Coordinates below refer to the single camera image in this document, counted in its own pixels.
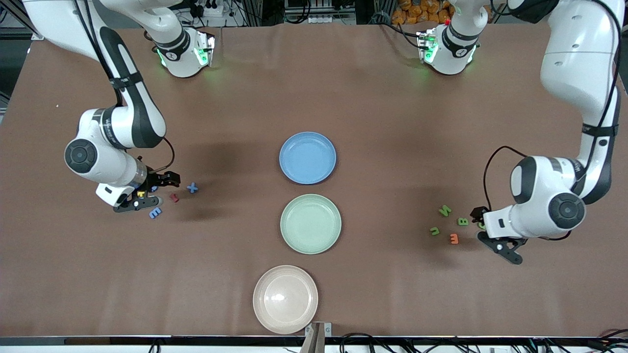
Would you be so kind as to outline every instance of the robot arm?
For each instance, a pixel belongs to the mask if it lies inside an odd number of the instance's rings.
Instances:
[[[591,0],[508,2],[517,17],[533,23],[551,12],[541,81],[548,92],[577,107],[583,119],[577,158],[525,157],[511,173],[515,204],[495,211],[477,208],[471,214],[474,221],[486,226],[478,238],[512,263],[521,263],[515,250],[527,238],[562,234],[581,224],[586,205],[602,198],[610,188],[619,116],[619,91],[613,75],[619,33],[612,16],[623,18],[625,4],[602,1],[608,9]],[[434,39],[431,43],[420,42],[429,47],[421,50],[421,57],[445,74],[461,72],[472,60],[487,20],[483,0],[452,4],[457,12],[450,25],[428,33]]]
[[[82,14],[88,28],[93,26],[96,45],[112,76],[112,86],[127,103],[127,106],[83,113],[77,136],[65,149],[65,161],[74,173],[99,183],[96,194],[116,211],[150,207],[158,204],[156,198],[145,200],[144,207],[130,206],[129,202],[137,201],[136,190],[154,185],[178,186],[178,175],[172,172],[158,175],[127,154],[126,149],[157,146],[166,133],[166,124],[126,45],[115,31],[104,25],[92,3],[87,4],[89,8],[83,1],[24,1],[31,20],[48,40],[100,61],[90,42],[91,35],[82,26],[79,13]],[[133,196],[131,201],[127,201],[129,196]]]
[[[157,46],[161,63],[176,77],[190,77],[211,65],[214,37],[183,28],[168,9],[182,0],[100,0],[110,10],[139,23]]]

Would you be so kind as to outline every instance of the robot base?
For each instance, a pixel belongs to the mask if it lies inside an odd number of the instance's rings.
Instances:
[[[194,28],[185,28],[190,37],[190,45],[180,57],[157,49],[161,64],[176,77],[191,77],[202,68],[212,66],[214,58],[215,37]]]
[[[461,54],[462,57],[454,57],[453,54],[442,43],[439,43],[439,39],[443,38],[443,31],[447,28],[444,24],[439,24],[436,28],[425,31],[424,33],[417,32],[417,35],[423,35],[417,38],[417,44],[419,48],[419,58],[421,62],[424,62],[434,68],[434,70],[443,73],[445,75],[455,75],[462,72],[465,67],[473,60],[473,54],[477,45],[475,45],[468,53]]]

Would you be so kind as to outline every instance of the brown table surface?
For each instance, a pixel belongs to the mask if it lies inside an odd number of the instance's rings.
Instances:
[[[177,79],[141,31],[121,31],[166,117],[171,169],[181,174],[181,200],[160,189],[155,220],[115,214],[95,183],[65,166],[81,113],[109,107],[113,94],[98,63],[33,43],[0,126],[0,334],[271,334],[252,292],[280,264],[312,275],[315,320],[333,322],[335,334],[626,327],[625,134],[612,191],[569,239],[529,241],[521,266],[476,240],[474,225],[455,223],[485,204],[482,171],[502,144],[578,153],[579,113],[539,81],[549,33],[544,24],[489,25],[474,63],[446,77],[378,26],[225,29],[216,67]],[[336,169],[319,185],[292,183],[279,168],[281,145],[300,131],[323,133],[337,149]],[[133,153],[153,167],[170,158],[165,144]],[[507,152],[494,160],[494,207],[512,203],[518,160]],[[198,193],[187,192],[190,182]],[[338,242],[315,256],[290,249],[279,231],[284,206],[304,193],[330,198],[343,217]],[[438,213],[443,204],[449,218]],[[441,235],[430,235],[434,226]],[[451,232],[459,245],[449,244]]]

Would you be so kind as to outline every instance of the beige plate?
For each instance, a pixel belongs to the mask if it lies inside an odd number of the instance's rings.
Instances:
[[[264,327],[292,334],[306,327],[318,307],[318,290],[302,269],[282,265],[268,270],[253,291],[253,310]]]

